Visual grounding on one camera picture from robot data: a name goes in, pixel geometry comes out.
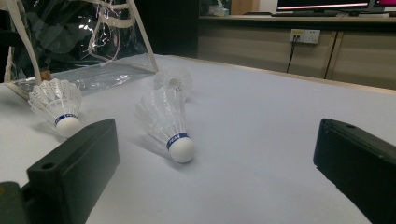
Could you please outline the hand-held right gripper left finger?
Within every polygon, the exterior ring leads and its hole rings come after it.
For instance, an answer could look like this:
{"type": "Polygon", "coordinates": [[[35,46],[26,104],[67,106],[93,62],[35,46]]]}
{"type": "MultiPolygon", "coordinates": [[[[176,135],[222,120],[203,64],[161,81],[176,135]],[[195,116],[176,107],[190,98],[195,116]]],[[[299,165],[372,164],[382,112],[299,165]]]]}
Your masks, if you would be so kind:
{"type": "Polygon", "coordinates": [[[34,224],[85,224],[120,163],[116,121],[83,128],[27,169],[34,224]]]}

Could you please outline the wooden panel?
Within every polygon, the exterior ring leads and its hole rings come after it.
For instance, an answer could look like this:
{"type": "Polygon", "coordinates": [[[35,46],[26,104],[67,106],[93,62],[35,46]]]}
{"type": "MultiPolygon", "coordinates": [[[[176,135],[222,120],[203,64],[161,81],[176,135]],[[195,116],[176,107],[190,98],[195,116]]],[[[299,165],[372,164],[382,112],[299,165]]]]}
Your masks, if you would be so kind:
{"type": "Polygon", "coordinates": [[[232,0],[231,1],[231,14],[243,15],[251,11],[258,11],[260,0],[232,0]]]}

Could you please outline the monitor with pink screen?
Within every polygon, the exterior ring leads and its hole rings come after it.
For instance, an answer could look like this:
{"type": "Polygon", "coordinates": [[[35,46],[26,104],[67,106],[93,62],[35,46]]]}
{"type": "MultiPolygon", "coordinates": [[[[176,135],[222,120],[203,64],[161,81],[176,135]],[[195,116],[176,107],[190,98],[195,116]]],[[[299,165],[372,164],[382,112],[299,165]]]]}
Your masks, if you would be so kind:
{"type": "Polygon", "coordinates": [[[375,0],[374,7],[382,9],[387,7],[396,7],[396,0],[375,0]]]}

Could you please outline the clear plastic bag beige trim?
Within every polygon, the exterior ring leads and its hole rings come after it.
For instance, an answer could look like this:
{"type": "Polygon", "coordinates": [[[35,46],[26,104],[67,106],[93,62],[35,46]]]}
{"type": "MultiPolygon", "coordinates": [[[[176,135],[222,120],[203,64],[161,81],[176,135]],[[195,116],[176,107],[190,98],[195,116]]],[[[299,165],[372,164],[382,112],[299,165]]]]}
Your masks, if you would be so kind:
{"type": "Polygon", "coordinates": [[[45,79],[91,92],[158,71],[134,0],[0,0],[0,11],[5,85],[23,98],[45,79]]]}

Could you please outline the black keyboard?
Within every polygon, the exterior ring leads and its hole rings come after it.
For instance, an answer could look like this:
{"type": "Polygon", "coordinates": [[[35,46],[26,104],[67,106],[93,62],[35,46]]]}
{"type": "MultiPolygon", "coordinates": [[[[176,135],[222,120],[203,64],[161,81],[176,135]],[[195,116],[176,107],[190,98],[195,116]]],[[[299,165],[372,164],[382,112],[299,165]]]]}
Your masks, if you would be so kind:
{"type": "Polygon", "coordinates": [[[272,17],[335,17],[338,11],[293,11],[291,13],[273,13],[272,17]]]}

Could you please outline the wide black monitor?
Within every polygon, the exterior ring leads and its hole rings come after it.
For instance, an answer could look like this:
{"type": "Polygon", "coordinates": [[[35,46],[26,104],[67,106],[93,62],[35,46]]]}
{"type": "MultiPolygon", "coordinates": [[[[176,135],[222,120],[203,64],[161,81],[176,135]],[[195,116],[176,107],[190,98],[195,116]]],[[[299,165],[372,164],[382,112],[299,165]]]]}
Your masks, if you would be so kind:
{"type": "Polygon", "coordinates": [[[362,10],[371,0],[277,0],[276,11],[362,10]]]}

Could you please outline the white feather shuttlecock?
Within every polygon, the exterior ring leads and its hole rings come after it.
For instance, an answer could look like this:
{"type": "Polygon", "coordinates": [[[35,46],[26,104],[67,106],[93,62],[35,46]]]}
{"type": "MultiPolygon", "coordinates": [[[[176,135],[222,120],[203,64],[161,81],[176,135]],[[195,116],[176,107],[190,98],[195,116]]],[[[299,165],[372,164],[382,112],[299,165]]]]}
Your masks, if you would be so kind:
{"type": "Polygon", "coordinates": [[[186,101],[191,96],[192,78],[191,74],[184,69],[163,69],[159,71],[154,80],[153,88],[158,90],[160,88],[172,89],[177,91],[186,101]]]}
{"type": "Polygon", "coordinates": [[[135,105],[135,116],[143,130],[161,142],[171,158],[179,163],[190,161],[195,145],[185,124],[185,103],[179,92],[164,88],[143,95],[135,105]]]}
{"type": "Polygon", "coordinates": [[[77,85],[58,78],[35,85],[28,100],[31,109],[65,138],[82,129],[78,119],[81,102],[82,94],[77,85]]]}

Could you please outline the white table mat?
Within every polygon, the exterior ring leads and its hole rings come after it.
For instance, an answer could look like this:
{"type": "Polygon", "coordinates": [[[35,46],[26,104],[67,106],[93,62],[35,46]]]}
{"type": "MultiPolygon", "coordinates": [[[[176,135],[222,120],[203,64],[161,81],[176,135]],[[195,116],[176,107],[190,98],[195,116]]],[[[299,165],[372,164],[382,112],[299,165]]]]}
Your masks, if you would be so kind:
{"type": "Polygon", "coordinates": [[[186,68],[194,158],[180,164],[138,126],[141,77],[84,95],[80,119],[114,119],[120,163],[87,224],[372,224],[313,163],[334,119],[396,146],[396,91],[162,56],[186,68]]]}

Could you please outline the white wall socket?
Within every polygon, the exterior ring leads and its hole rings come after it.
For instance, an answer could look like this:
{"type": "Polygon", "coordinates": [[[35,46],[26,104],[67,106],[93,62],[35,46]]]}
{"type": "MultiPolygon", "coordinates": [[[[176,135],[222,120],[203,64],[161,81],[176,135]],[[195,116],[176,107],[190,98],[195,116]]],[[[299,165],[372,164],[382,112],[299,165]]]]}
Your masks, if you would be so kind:
{"type": "Polygon", "coordinates": [[[290,42],[317,44],[319,40],[320,30],[304,30],[304,29],[291,29],[290,42]]]}

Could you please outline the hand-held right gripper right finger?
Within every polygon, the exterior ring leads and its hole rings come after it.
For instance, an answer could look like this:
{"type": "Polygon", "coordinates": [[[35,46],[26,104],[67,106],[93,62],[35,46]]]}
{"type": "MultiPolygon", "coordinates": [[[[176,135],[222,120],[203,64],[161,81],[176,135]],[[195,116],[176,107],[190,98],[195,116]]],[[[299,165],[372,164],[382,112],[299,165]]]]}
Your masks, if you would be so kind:
{"type": "Polygon", "coordinates": [[[313,163],[372,224],[396,224],[396,146],[354,125],[323,119],[313,163]]]}

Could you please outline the beige wooden cabinet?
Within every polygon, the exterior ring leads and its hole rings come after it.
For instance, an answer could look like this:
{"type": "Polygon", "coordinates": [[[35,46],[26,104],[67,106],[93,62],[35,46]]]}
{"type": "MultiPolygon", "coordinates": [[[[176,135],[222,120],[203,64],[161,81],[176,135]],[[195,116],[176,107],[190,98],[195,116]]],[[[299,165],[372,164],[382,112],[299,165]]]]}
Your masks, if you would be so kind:
{"type": "Polygon", "coordinates": [[[396,18],[202,17],[198,57],[396,90],[396,18]],[[318,43],[290,42],[291,29],[320,30],[318,43]]]}

